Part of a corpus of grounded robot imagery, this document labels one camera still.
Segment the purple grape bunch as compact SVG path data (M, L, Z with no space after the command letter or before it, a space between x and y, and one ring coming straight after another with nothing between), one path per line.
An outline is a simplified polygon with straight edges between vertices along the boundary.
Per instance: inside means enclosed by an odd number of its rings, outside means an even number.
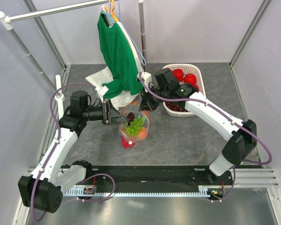
M180 102L165 102L166 107L174 112L188 112L185 109L185 102L180 101Z

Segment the green grape bunch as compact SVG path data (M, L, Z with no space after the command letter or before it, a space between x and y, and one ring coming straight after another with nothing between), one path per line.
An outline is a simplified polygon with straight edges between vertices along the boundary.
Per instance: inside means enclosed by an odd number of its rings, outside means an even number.
M137 118L134 118L134 120L130 123L130 125L126 125L126 128L125 128L125 133L128 135L128 136L137 136L137 134L139 133L139 131L141 130L145 122L145 117L137 117Z

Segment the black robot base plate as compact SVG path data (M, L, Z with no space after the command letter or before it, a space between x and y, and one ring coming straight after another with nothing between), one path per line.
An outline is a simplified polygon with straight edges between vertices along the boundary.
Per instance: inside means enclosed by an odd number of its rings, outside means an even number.
M97 192L109 192L115 181L115 192L195 192L199 186L229 186L232 184L232 172L226 171L217 177L207 165L97 165L87 170L86 178L100 174L79 183L95 185Z

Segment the clear orange zip bag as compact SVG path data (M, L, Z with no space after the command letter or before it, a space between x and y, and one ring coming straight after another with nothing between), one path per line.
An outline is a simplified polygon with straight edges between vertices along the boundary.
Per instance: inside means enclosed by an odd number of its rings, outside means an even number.
M133 101L121 111L121 115L128 119L128 122L119 125L121 145L124 149L133 148L147 138L149 115L146 111L139 111L139 107L139 104Z

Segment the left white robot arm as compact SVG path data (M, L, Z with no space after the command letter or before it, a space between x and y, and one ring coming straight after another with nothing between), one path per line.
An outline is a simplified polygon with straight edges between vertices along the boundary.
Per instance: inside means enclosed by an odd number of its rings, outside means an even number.
M70 106L58 121L55 137L41 162L29 176L18 181L22 203L31 209L54 213L61 205L63 195L81 182L89 184L93 180L91 163L75 161L63 174L59 173L69 150L78 140L88 121L101 121L104 125L126 123L127 119L111 104L104 100L94 106L87 92L72 93Z

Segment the orange peach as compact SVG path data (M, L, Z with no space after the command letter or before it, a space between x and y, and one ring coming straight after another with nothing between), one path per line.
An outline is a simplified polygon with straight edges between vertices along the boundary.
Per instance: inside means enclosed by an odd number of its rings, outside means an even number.
M148 135L148 130L145 127L142 127L139 133L137 134L136 138L140 141L145 140Z

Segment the pink dragon fruit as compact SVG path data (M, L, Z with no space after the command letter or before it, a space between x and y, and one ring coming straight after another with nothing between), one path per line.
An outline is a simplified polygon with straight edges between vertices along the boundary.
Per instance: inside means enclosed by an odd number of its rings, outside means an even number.
M120 137L120 140L121 140L122 147L124 149L130 149L136 145L136 143L126 140L123 136Z

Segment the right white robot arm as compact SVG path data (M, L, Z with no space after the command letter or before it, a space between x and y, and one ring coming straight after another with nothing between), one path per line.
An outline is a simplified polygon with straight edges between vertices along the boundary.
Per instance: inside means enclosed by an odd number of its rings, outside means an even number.
M173 102L204 120L227 141L221 154L205 172L206 181L212 185L217 184L228 169L241 164L256 147L256 124L252 120L243 121L225 112L195 86L180 84L168 68L158 71L155 79L157 85L152 84L150 73L142 72L137 75L137 80L144 87L140 110L152 112L161 102Z

